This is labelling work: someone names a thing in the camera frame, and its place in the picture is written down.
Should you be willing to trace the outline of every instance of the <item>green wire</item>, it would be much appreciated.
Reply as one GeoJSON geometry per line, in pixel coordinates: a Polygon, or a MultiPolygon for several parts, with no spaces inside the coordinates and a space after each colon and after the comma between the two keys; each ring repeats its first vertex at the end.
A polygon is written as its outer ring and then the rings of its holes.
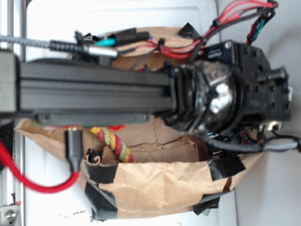
{"type": "Polygon", "coordinates": [[[94,43],[94,45],[96,46],[114,46],[115,44],[116,44],[116,39],[103,39],[94,43]]]}
{"type": "Polygon", "coordinates": [[[256,32],[255,32],[255,34],[253,36],[253,40],[257,39],[257,36],[258,36],[259,32],[262,30],[262,28],[264,26],[264,23],[265,23],[265,20],[261,19],[260,23],[259,23],[259,27],[258,27],[258,29],[256,30],[256,32]]]}

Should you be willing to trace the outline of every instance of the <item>cable plug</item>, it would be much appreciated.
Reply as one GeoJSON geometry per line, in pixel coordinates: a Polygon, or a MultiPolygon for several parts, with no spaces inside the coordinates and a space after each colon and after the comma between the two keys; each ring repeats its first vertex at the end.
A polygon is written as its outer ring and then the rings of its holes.
{"type": "Polygon", "coordinates": [[[69,129],[65,131],[66,159],[72,172],[79,172],[83,158],[82,131],[69,129]]]}

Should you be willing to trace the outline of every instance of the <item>silver connector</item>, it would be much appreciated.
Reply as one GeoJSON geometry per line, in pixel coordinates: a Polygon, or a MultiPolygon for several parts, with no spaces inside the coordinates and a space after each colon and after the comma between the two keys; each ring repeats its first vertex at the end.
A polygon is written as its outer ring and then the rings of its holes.
{"type": "Polygon", "coordinates": [[[118,55],[118,51],[115,48],[96,45],[88,45],[87,53],[92,56],[106,56],[112,58],[116,58],[118,55]]]}

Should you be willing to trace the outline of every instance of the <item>black connector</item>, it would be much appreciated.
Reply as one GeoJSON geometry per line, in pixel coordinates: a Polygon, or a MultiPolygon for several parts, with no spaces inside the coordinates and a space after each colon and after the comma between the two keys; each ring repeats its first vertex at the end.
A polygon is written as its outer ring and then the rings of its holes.
{"type": "Polygon", "coordinates": [[[144,41],[150,38],[150,33],[148,32],[138,32],[138,33],[128,33],[120,32],[108,36],[108,38],[116,39],[115,46],[123,46],[133,42],[144,41]]]}
{"type": "Polygon", "coordinates": [[[158,42],[158,51],[161,52],[162,47],[165,45],[165,39],[160,38],[158,42]]]}
{"type": "Polygon", "coordinates": [[[66,159],[72,172],[79,172],[80,161],[83,158],[83,141],[81,130],[65,131],[66,159]]]}

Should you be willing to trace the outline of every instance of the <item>black plastic clip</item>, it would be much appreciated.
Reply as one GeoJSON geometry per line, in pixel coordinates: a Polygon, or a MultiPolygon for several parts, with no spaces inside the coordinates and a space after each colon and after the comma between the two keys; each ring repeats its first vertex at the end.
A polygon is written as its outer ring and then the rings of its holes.
{"type": "Polygon", "coordinates": [[[221,22],[219,20],[219,18],[215,19],[213,22],[212,22],[213,26],[215,27],[219,27],[221,25],[221,22]]]}
{"type": "Polygon", "coordinates": [[[254,41],[255,41],[255,39],[252,39],[252,38],[250,37],[250,34],[247,35],[246,39],[247,39],[249,42],[254,42],[254,41]]]}
{"type": "Polygon", "coordinates": [[[278,2],[274,0],[268,0],[268,2],[272,3],[274,5],[274,8],[277,8],[279,6],[278,2]]]}
{"type": "Polygon", "coordinates": [[[159,51],[159,52],[161,52],[161,49],[162,49],[162,47],[164,46],[164,44],[165,44],[165,39],[160,38],[160,39],[159,39],[159,42],[158,42],[158,51],[159,51]]]}

